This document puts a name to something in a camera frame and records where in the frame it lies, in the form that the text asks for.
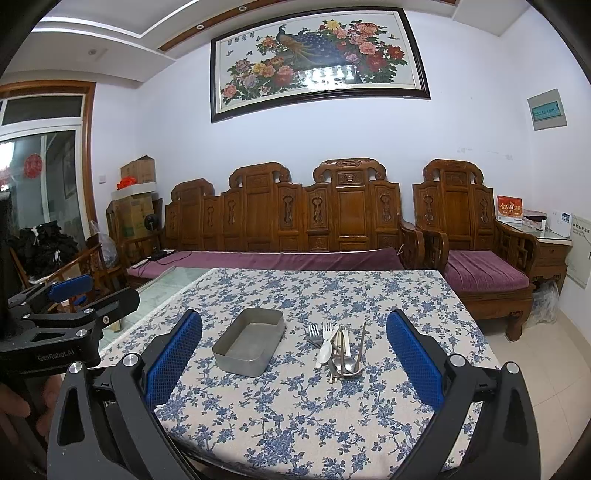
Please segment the side table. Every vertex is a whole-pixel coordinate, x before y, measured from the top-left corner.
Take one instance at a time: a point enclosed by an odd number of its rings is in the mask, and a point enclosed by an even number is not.
[[[540,244],[538,258],[532,270],[532,281],[555,280],[558,291],[562,292],[562,285],[566,277],[566,256],[573,241],[552,231],[542,232],[525,225],[508,224],[523,233],[534,235]]]

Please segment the wooden armchair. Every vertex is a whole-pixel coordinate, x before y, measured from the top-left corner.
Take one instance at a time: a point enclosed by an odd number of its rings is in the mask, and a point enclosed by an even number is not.
[[[433,160],[423,177],[413,193],[424,267],[441,272],[475,320],[507,317],[506,336],[518,340],[531,311],[537,239],[496,220],[476,165]]]

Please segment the silver screw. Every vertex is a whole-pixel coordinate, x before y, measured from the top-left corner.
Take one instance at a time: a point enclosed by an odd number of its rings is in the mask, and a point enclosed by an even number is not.
[[[464,357],[462,357],[461,355],[452,355],[449,358],[449,361],[452,363],[452,365],[454,367],[463,367],[464,365],[466,365],[466,359]]]
[[[68,371],[71,374],[76,374],[80,370],[82,370],[82,364],[80,362],[74,362],[73,364],[70,365],[70,368],[68,368]]]
[[[123,364],[126,367],[134,366],[139,360],[139,357],[135,353],[130,353],[123,358]]]
[[[518,374],[519,373],[519,365],[517,365],[513,362],[508,362],[507,363],[507,371],[510,374]]]

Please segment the fork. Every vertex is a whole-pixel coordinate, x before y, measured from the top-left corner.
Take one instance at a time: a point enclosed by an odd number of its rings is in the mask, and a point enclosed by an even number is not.
[[[324,322],[322,324],[322,338],[326,342],[330,340],[330,335],[332,333],[334,326],[330,324],[330,322]],[[322,363],[318,361],[318,357],[316,357],[316,368],[322,367]]]
[[[322,344],[323,337],[318,330],[317,324],[311,323],[310,325],[306,325],[306,336],[308,337],[308,341],[316,347],[320,347]]]

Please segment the framed painting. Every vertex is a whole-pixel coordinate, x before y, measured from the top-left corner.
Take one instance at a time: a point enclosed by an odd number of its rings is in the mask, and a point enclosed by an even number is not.
[[[348,96],[430,99],[417,43],[401,8],[316,10],[212,40],[212,122]]]

